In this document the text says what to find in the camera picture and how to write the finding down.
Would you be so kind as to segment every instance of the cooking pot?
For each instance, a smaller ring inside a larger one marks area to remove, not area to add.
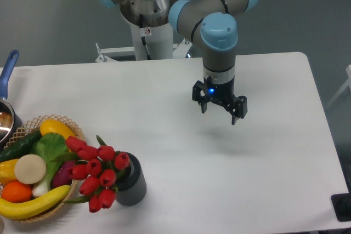
[[[20,53],[12,50],[0,75],[0,151],[18,127],[22,125],[12,106],[7,102],[7,87]]]

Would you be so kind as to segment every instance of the blue pot handle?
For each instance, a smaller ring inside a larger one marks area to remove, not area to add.
[[[9,83],[9,79],[13,68],[17,62],[20,53],[18,50],[12,50],[7,58],[4,69],[0,75],[0,97],[3,99],[7,99],[7,86]]]

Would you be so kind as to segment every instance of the gray wall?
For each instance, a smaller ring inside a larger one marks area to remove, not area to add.
[[[0,10],[0,66],[12,49],[20,50],[18,66],[24,66],[93,62],[95,42],[101,48],[132,45],[119,10],[96,0],[0,0]],[[325,105],[347,79],[350,21],[351,0],[260,0],[237,16],[239,54],[305,53]],[[326,115],[343,164],[351,163],[351,95]]]

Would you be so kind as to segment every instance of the yellow bell pepper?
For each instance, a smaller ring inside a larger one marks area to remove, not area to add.
[[[57,133],[62,135],[65,139],[67,139],[69,136],[76,136],[67,125],[54,119],[47,119],[43,121],[40,125],[40,133],[42,135]]]
[[[15,175],[15,165],[17,161],[18,159],[12,159],[0,163],[0,184],[3,186],[17,180]]]

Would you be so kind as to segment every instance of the red tulip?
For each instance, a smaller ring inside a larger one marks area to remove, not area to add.
[[[96,158],[91,159],[86,164],[86,170],[89,175],[98,176],[102,171],[101,161]]]
[[[89,196],[94,193],[99,186],[100,182],[96,176],[88,176],[79,188],[79,193],[85,196]]]
[[[129,164],[130,164],[130,160],[129,160],[129,155],[127,155],[127,153],[122,152],[118,156],[116,156],[115,168],[117,168],[118,170],[125,169],[126,167],[129,166]]]
[[[88,176],[86,165],[85,164],[75,165],[74,167],[71,167],[68,169],[68,174],[70,175],[71,179],[84,180]]]
[[[112,189],[103,189],[99,194],[102,208],[110,208],[116,199],[116,193]]]
[[[106,169],[99,177],[99,181],[101,186],[104,186],[104,187],[112,186],[116,181],[115,171],[113,171],[112,169]]]
[[[77,153],[81,149],[84,149],[87,146],[87,143],[85,141],[74,136],[69,136],[65,142],[67,147],[75,153]]]
[[[98,156],[103,161],[110,161],[115,158],[115,149],[112,146],[108,145],[101,145],[98,148]]]
[[[94,195],[89,199],[89,211],[91,213],[98,212],[102,208],[102,203],[98,195]]]
[[[87,145],[85,148],[78,150],[77,154],[81,159],[90,161],[98,157],[98,150],[93,146]]]

